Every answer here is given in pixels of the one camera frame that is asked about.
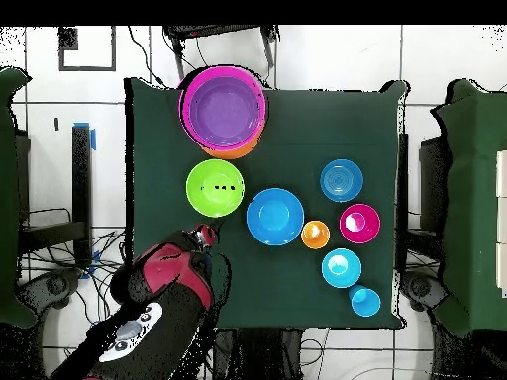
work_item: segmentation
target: small orange bowl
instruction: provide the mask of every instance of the small orange bowl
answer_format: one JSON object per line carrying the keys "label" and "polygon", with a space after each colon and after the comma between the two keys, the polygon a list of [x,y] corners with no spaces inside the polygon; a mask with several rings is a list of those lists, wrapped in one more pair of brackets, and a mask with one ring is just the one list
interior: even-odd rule
{"label": "small orange bowl", "polygon": [[310,249],[320,249],[329,241],[329,228],[322,222],[312,220],[303,226],[301,238]]}

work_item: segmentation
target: dark green cloth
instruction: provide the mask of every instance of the dark green cloth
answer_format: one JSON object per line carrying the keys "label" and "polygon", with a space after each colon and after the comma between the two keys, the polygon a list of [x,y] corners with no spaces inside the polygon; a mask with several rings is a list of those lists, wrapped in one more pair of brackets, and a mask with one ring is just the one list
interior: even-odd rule
{"label": "dark green cloth", "polygon": [[[172,231],[207,219],[187,202],[185,180],[197,163],[211,158],[186,135],[178,120],[178,90],[160,90],[131,79],[134,107],[134,247],[140,253]],[[383,93],[265,91],[269,117],[259,145],[232,160],[245,179],[241,206],[225,218],[216,251],[231,261],[230,299],[218,327],[400,328],[391,313],[394,254],[394,189],[397,167],[397,110],[405,83]],[[324,166],[336,158],[362,169],[357,198],[338,204],[320,189]],[[254,239],[246,224],[249,201],[264,188],[294,193],[305,220],[321,220],[331,230],[329,243],[307,248],[300,237],[284,246]],[[380,215],[378,236],[367,244],[347,242],[338,229],[343,210],[353,203],[373,206]],[[337,247],[354,251],[362,262],[359,284],[382,301],[371,318],[356,315],[348,289],[322,277],[324,256]]]}
{"label": "dark green cloth", "polygon": [[451,86],[437,110],[453,154],[444,227],[450,296],[435,310],[451,332],[507,329],[507,299],[496,286],[496,152],[507,149],[507,94],[482,92],[467,80]]}
{"label": "dark green cloth", "polygon": [[0,323],[28,328],[36,315],[18,301],[19,192],[15,127],[11,115],[12,97],[30,78],[20,69],[0,67]]}

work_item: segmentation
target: blue bowl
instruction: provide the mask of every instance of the blue bowl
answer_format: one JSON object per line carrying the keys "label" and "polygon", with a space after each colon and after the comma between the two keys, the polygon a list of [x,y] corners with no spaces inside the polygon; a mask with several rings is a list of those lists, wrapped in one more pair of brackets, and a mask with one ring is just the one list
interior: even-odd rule
{"label": "blue bowl", "polygon": [[354,312],[359,316],[368,318],[380,310],[380,297],[371,289],[356,284],[349,290],[349,297]]}
{"label": "blue bowl", "polygon": [[294,194],[285,189],[260,191],[247,209],[249,231],[264,244],[288,244],[299,236],[303,222],[303,206]]}
{"label": "blue bowl", "polygon": [[358,281],[360,272],[359,258],[348,249],[332,250],[322,261],[322,275],[333,287],[351,287]]}
{"label": "blue bowl", "polygon": [[321,188],[331,201],[345,203],[353,200],[362,188],[362,172],[353,161],[333,160],[321,173]]}

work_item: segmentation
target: bowl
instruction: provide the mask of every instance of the bowl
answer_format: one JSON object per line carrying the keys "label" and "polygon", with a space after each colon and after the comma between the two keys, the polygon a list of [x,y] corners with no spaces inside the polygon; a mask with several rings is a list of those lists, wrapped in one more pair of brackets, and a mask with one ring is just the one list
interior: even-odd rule
{"label": "bowl", "polygon": [[367,243],[380,231],[380,218],[372,207],[353,204],[340,216],[340,232],[352,243]]}
{"label": "bowl", "polygon": [[346,159],[329,162],[321,172],[322,192],[337,203],[353,200],[362,188],[362,181],[359,166]]}
{"label": "bowl", "polygon": [[301,239],[310,249],[320,249],[329,241],[329,228],[322,222],[312,220],[301,232]]}
{"label": "bowl", "polygon": [[360,260],[348,249],[332,250],[322,261],[322,275],[333,287],[351,287],[360,278],[360,273]]}
{"label": "bowl", "polygon": [[349,290],[349,298],[354,312],[361,317],[368,318],[380,310],[380,296],[374,290],[356,284]]}
{"label": "bowl", "polygon": [[243,157],[248,153],[250,153],[258,145],[263,128],[264,124],[261,124],[257,135],[254,136],[250,142],[246,143],[245,145],[242,145],[241,147],[235,148],[234,150],[225,150],[225,151],[212,150],[211,148],[208,147],[202,147],[202,149],[213,157],[222,158],[225,160],[233,160],[235,158]]}
{"label": "bowl", "polygon": [[258,142],[265,123],[265,98],[255,77],[241,67],[200,72],[180,97],[180,122],[204,148],[230,151]]}
{"label": "bowl", "polygon": [[188,202],[207,217],[227,216],[238,208],[244,195],[242,174],[225,160],[204,160],[190,171],[186,179]]}
{"label": "bowl", "polygon": [[303,206],[291,192],[281,188],[260,191],[249,203],[247,226],[254,238],[268,245],[293,241],[304,222]]}

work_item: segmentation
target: orange bowl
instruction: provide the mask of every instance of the orange bowl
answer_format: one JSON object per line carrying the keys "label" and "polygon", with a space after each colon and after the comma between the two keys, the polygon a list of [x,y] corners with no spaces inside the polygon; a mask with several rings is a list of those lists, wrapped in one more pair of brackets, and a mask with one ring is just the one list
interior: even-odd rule
{"label": "orange bowl", "polygon": [[264,125],[265,121],[262,122],[257,131],[257,134],[252,138],[251,141],[247,142],[241,147],[235,148],[234,150],[226,150],[226,151],[212,150],[211,148],[208,147],[202,147],[202,149],[206,151],[209,155],[216,158],[222,158],[224,160],[233,160],[235,158],[243,157],[244,155],[249,154],[257,146],[258,142],[260,141],[260,135],[262,134]]}
{"label": "orange bowl", "polygon": [[303,226],[301,238],[310,249],[320,249],[329,241],[329,228],[322,222],[312,220]]}

